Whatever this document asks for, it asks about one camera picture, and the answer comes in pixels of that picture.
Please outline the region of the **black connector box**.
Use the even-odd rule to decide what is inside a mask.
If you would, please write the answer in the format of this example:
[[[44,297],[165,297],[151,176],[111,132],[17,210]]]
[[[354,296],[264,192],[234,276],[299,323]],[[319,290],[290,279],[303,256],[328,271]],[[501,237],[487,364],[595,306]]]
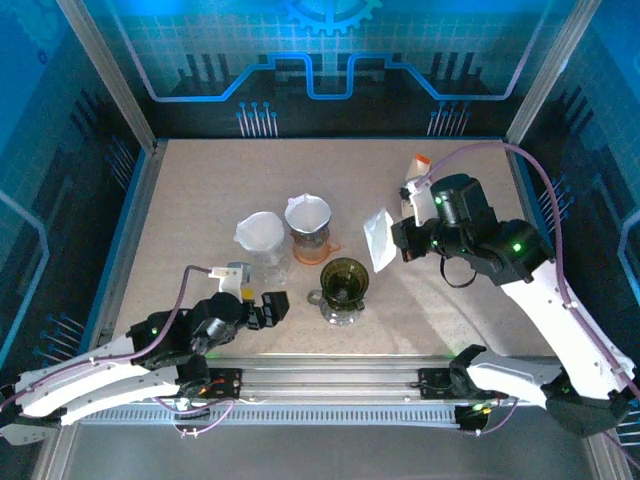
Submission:
[[[488,424],[491,407],[482,403],[468,406],[456,406],[454,408],[455,422],[459,429],[463,432],[469,432],[476,435],[478,431],[482,431]]]

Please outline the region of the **clear glass coffee server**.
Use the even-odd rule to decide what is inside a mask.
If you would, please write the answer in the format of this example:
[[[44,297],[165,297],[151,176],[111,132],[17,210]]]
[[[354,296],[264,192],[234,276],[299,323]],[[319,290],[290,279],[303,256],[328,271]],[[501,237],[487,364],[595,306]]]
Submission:
[[[283,285],[289,274],[290,261],[283,250],[250,254],[251,280],[260,284]]]

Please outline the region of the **coffee filter pack orange white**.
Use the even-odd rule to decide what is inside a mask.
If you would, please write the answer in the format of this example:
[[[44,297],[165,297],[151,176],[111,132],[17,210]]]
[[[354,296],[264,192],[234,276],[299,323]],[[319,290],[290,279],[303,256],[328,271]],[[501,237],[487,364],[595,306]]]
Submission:
[[[426,175],[431,169],[431,160],[421,154],[415,154],[408,166],[405,180],[409,181]]]

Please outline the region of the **grey glass coffee server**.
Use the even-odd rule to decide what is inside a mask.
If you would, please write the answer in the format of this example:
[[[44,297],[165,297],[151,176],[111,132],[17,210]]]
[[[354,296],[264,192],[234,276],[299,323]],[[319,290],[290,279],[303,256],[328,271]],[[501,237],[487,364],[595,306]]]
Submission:
[[[328,301],[322,296],[320,290],[311,290],[307,295],[307,301],[317,306],[322,317],[333,326],[347,326],[354,324],[363,313],[363,309],[354,310],[338,310],[329,305]]]

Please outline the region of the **aluminium mounting rail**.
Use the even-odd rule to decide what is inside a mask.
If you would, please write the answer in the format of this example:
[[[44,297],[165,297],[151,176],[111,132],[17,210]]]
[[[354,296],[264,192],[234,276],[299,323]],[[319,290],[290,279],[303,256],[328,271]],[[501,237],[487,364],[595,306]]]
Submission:
[[[217,358],[211,368],[243,370],[238,399],[273,403],[376,403],[423,401],[431,403],[496,404],[519,398],[546,408],[555,403],[580,404],[568,373],[548,359],[503,357],[470,348],[451,361],[429,358]],[[411,384],[421,368],[449,368],[471,386],[508,396],[503,400],[423,400]]]

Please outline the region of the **grey metal panel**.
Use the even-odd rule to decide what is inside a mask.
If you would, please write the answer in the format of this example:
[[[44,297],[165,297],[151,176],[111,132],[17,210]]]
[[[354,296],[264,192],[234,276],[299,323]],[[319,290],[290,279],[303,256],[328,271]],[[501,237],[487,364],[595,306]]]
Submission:
[[[479,434],[406,425],[242,425],[197,437],[165,412],[77,425],[9,466],[18,480],[640,480],[614,434],[577,438],[540,410],[496,409]]]

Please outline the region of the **olive plastic coffee dripper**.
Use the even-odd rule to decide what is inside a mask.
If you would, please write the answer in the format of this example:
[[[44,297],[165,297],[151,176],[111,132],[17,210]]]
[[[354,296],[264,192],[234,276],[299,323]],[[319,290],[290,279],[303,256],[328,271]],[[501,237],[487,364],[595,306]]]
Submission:
[[[340,257],[328,262],[320,274],[323,298],[334,308],[357,309],[369,287],[369,273],[357,260]]]

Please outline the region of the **grey plastic coffee dripper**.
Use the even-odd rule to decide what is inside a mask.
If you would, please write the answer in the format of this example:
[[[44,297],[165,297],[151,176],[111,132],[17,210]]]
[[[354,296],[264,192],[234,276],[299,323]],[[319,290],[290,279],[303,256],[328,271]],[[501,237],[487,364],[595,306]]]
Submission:
[[[290,235],[294,245],[303,249],[319,249],[328,242],[330,236],[329,225],[325,224],[313,232],[303,232],[299,229],[290,228]]]

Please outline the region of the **white paper coffee filter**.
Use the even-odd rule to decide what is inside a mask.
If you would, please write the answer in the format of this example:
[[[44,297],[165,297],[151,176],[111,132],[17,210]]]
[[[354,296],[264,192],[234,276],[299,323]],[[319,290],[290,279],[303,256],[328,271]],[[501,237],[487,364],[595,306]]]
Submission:
[[[303,234],[313,234],[324,228],[331,215],[331,208],[322,198],[308,193],[289,198],[284,212],[287,224]]]
[[[364,222],[363,229],[373,271],[381,272],[396,257],[397,247],[394,244],[392,230],[393,219],[386,208]]]

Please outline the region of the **orange glass coffee server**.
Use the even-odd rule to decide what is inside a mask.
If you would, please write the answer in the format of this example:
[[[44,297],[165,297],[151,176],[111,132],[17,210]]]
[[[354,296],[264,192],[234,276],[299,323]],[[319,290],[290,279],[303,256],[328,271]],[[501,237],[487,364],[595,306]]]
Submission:
[[[341,250],[339,244],[323,242],[320,246],[293,245],[294,258],[304,265],[318,265],[323,263],[331,254]]]

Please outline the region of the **aluminium frame post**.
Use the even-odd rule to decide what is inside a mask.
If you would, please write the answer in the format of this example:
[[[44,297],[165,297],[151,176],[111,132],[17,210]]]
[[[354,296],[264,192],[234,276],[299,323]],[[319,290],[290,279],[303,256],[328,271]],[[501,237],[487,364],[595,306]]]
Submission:
[[[566,68],[602,0],[576,0],[509,129],[506,140],[520,144]]]
[[[55,1],[141,148],[153,155],[156,137],[83,0]]]

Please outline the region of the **aluminium side rail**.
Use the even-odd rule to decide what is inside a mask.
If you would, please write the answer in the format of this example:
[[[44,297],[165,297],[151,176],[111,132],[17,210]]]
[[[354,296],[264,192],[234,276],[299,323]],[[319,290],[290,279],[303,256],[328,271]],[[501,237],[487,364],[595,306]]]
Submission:
[[[507,143],[499,145],[511,170],[512,185],[503,195],[509,218],[524,219],[535,227],[550,248],[553,259],[537,268],[530,283],[517,281],[500,288],[500,311],[496,314],[495,337],[498,351],[513,356],[554,357],[567,364],[582,363],[593,346],[574,311],[565,303],[575,299],[563,273],[562,240],[552,237],[544,226],[533,194],[526,166],[534,167],[547,191],[553,188],[539,162],[522,148]]]
[[[153,154],[141,152],[125,195],[106,263],[80,340],[79,353],[111,338],[169,140],[161,138]]]

